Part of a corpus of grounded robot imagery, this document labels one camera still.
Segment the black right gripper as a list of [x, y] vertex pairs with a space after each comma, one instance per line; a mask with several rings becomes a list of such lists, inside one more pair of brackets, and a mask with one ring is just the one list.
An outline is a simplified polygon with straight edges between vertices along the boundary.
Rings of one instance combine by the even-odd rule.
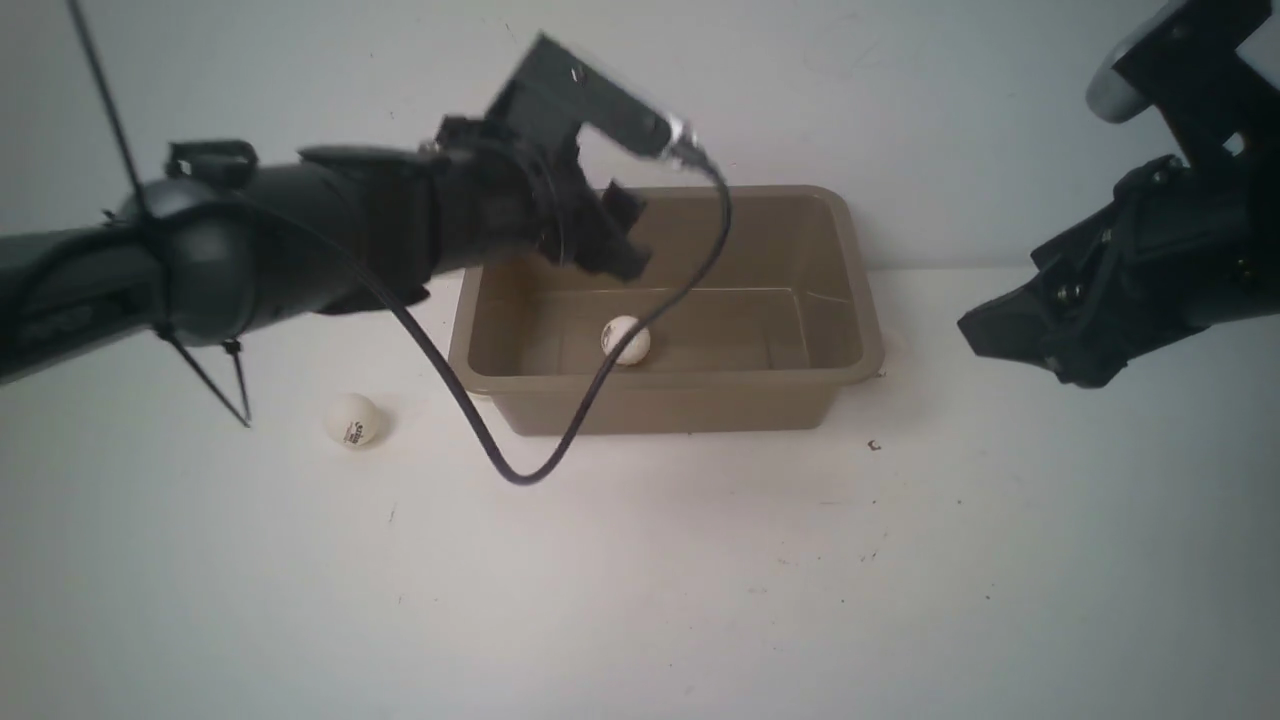
[[[1030, 252], [1084, 287], [1106, 275], [1135, 300], [1207, 328], [1277, 314], [1277, 156], [1230, 158], [1220, 174], [1166, 155], [1128, 172], [1101, 210]], [[957, 320], [973, 352], [1098, 389], [1121, 354], [1069, 328], [1071, 282], [1038, 274]]]

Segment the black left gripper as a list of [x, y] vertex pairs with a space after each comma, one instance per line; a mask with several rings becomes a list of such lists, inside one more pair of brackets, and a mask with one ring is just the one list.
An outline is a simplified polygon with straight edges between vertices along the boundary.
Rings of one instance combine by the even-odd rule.
[[579, 143], [547, 147], [508, 126], [447, 115], [430, 149], [425, 270], [477, 266], [490, 258], [534, 252], [557, 266], [636, 281], [652, 260], [631, 242], [646, 200], [613, 179], [605, 215], [590, 215]]

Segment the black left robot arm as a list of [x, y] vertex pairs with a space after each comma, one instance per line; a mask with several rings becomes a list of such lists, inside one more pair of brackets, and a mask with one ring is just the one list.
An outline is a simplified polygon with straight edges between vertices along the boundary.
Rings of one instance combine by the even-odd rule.
[[260, 165], [244, 141], [172, 146], [166, 174], [105, 222], [3, 240], [3, 380], [141, 331], [207, 347], [294, 316], [376, 313], [364, 268], [404, 306], [440, 273], [536, 252], [635, 281], [643, 200], [595, 192], [573, 143], [538, 147], [449, 117], [444, 146], [303, 149]]

